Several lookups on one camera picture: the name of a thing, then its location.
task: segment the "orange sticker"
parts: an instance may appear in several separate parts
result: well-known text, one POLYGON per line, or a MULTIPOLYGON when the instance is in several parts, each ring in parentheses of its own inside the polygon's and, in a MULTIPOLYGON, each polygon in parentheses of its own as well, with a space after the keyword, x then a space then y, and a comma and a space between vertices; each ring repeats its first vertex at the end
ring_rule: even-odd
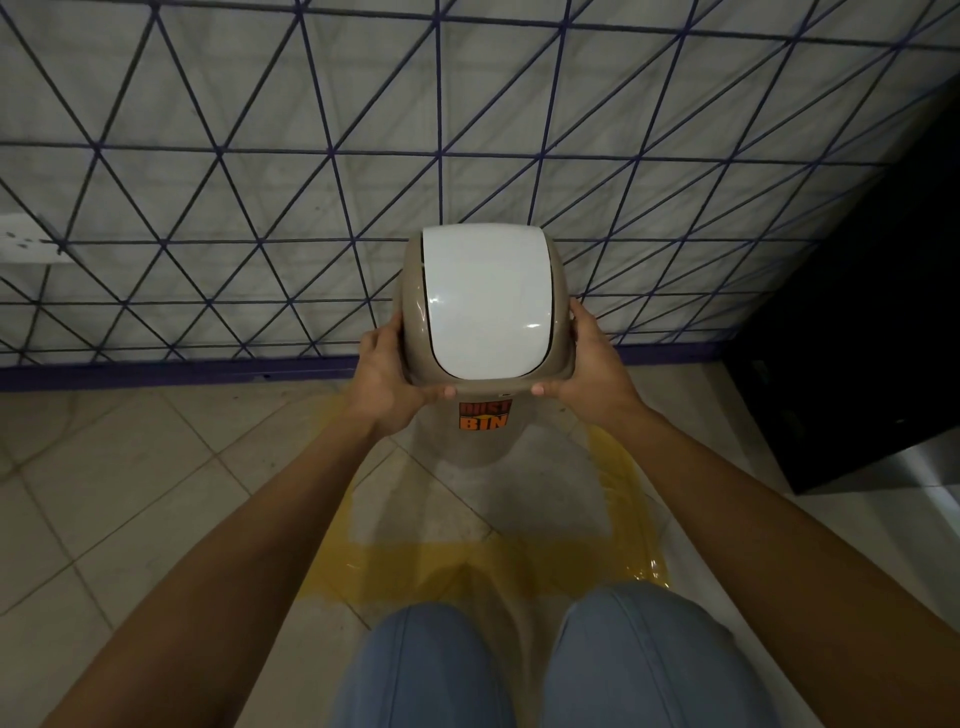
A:
POLYGON ((513 400, 460 402, 460 429, 499 429, 507 424, 513 400))

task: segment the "black cabinet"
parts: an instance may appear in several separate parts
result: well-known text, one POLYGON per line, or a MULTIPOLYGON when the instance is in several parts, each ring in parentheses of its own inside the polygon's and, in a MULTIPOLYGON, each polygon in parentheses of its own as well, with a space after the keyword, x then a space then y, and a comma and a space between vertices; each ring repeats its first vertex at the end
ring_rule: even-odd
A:
POLYGON ((960 424, 960 103, 724 349, 798 493, 960 424))

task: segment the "dust bin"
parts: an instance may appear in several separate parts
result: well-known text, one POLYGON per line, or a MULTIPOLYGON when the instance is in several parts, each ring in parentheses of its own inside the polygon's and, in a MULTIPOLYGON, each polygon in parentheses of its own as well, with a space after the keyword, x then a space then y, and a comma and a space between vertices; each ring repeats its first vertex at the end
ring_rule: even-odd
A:
POLYGON ((564 265, 540 228, 425 228, 407 244, 395 305, 411 380, 457 387, 456 401, 418 415, 417 436, 444 459, 502 456, 534 417, 530 387, 573 373, 564 265))

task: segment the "leg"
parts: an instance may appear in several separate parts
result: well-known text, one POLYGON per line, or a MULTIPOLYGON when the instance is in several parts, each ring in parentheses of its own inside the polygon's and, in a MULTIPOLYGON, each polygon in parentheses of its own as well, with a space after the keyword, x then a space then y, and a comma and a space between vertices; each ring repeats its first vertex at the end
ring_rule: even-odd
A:
POLYGON ((567 612, 543 684, 543 728, 777 726, 732 635, 647 582, 597 589, 567 612))
POLYGON ((514 728, 483 638, 446 604, 401 609, 367 637, 337 693, 332 728, 514 728))

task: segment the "electrical outlet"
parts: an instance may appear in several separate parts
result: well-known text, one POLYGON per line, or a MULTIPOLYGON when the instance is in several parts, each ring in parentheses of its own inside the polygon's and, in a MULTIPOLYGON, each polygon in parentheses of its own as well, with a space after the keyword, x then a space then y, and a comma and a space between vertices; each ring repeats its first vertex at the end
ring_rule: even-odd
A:
POLYGON ((72 262, 30 215, 0 215, 0 263, 72 262))

